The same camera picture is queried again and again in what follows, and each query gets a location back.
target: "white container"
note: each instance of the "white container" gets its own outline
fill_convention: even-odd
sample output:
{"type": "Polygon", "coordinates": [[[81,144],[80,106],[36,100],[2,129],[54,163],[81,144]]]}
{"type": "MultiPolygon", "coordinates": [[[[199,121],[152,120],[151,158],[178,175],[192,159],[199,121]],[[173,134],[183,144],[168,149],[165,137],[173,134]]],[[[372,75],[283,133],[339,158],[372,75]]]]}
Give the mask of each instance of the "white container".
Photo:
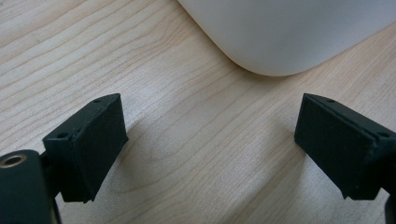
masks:
{"type": "Polygon", "coordinates": [[[396,21],[396,0],[178,0],[234,62],[286,76],[396,21]]]}

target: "wooden table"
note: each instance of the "wooden table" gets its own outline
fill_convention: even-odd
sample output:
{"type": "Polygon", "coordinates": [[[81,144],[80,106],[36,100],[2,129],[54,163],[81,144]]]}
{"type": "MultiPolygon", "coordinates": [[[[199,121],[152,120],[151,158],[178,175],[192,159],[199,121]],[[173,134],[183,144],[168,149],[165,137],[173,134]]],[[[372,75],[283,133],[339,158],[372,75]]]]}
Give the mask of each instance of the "wooden table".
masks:
{"type": "Polygon", "coordinates": [[[64,223],[384,223],[294,143],[304,92],[396,130],[396,24],[309,71],[250,73],[176,0],[0,1],[0,150],[121,93],[129,142],[94,203],[64,223]]]}

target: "light wood tabletop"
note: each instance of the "light wood tabletop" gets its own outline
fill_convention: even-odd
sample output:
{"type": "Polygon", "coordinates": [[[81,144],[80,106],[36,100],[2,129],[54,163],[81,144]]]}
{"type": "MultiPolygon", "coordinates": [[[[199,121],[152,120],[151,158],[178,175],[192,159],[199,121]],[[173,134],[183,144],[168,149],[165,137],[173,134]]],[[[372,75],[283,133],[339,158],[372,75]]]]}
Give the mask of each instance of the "light wood tabletop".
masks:
{"type": "Polygon", "coordinates": [[[229,60],[176,0],[0,0],[0,152],[119,92],[130,140],[67,223],[385,223],[294,143],[304,92],[396,131],[396,23],[290,77],[229,60]]]}

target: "wood grain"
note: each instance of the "wood grain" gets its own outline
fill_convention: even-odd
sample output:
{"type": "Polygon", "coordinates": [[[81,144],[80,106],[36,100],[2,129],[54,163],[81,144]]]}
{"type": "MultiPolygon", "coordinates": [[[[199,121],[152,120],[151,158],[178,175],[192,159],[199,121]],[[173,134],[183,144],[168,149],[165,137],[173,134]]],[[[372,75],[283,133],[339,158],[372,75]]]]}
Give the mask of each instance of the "wood grain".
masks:
{"type": "Polygon", "coordinates": [[[309,71],[231,62],[175,0],[0,0],[0,151],[121,93],[130,141],[94,203],[64,223],[384,223],[295,145],[304,92],[396,130],[396,24],[309,71]]]}

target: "wooden surface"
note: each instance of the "wooden surface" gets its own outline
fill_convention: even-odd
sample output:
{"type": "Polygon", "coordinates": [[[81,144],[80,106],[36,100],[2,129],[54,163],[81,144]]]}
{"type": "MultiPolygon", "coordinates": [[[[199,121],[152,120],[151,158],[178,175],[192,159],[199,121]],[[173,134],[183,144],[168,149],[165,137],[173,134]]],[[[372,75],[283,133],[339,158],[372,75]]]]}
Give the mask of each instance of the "wooden surface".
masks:
{"type": "Polygon", "coordinates": [[[121,93],[130,141],[94,203],[64,223],[384,223],[293,141],[304,92],[396,130],[396,24],[307,72],[231,62],[176,0],[0,1],[0,151],[121,93]]]}

